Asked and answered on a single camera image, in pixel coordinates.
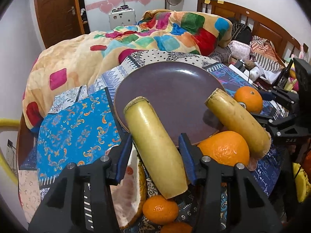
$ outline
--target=blanket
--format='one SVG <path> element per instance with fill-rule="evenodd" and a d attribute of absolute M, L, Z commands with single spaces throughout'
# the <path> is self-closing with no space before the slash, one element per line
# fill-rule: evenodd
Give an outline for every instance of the blanket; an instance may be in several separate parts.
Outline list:
<path fill-rule="evenodd" d="M 217 44 L 228 45 L 231 29 L 231 22 L 217 15 L 153 10 L 135 26 L 59 42 L 40 54 L 29 75 L 23 97 L 26 125 L 37 133 L 56 95 L 90 86 L 135 51 L 158 49 L 207 56 Z"/>

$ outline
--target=bed headboard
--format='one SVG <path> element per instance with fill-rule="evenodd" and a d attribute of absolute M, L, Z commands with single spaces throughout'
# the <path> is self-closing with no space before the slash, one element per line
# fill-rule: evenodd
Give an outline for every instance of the bed headboard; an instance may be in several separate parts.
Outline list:
<path fill-rule="evenodd" d="M 251 19 L 253 22 L 252 34 L 272 41 L 277 54 L 281 58 L 284 55 L 288 42 L 293 45 L 289 56 L 294 53 L 295 48 L 300 49 L 299 42 L 282 26 L 255 11 L 225 1 L 197 0 L 197 12 L 208 13 L 208 5 L 211 5 L 211 14 L 224 18 L 234 17 L 238 21 L 241 21 L 241 18 L 244 16 L 246 17 L 246 25 L 249 24 Z M 306 44 L 304 44 L 304 51 L 308 51 Z"/>

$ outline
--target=brown door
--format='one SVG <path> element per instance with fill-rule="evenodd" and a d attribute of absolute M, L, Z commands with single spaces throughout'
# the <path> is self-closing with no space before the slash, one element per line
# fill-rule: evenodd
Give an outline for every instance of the brown door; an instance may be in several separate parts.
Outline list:
<path fill-rule="evenodd" d="M 45 47 L 81 35 L 75 0 L 35 0 L 38 25 Z"/>

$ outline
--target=black bag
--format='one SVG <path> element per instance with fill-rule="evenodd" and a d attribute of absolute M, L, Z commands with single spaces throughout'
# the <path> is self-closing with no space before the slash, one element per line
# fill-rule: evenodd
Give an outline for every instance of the black bag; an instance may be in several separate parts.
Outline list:
<path fill-rule="evenodd" d="M 228 18 L 232 23 L 232 38 L 231 40 L 236 40 L 249 45 L 252 41 L 252 30 L 250 27 L 243 23 L 239 23 L 235 18 Z"/>

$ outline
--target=purple plate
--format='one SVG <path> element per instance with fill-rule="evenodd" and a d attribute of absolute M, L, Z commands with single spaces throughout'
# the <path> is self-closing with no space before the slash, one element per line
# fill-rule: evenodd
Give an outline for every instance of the purple plate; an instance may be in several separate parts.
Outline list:
<path fill-rule="evenodd" d="M 204 102 L 221 83 L 206 70 L 183 62 L 162 61 L 143 66 L 129 74 L 117 88 L 114 110 L 128 131 L 124 107 L 138 96 L 146 97 L 174 144 L 187 133 L 198 144 L 217 133 L 222 124 Z"/>

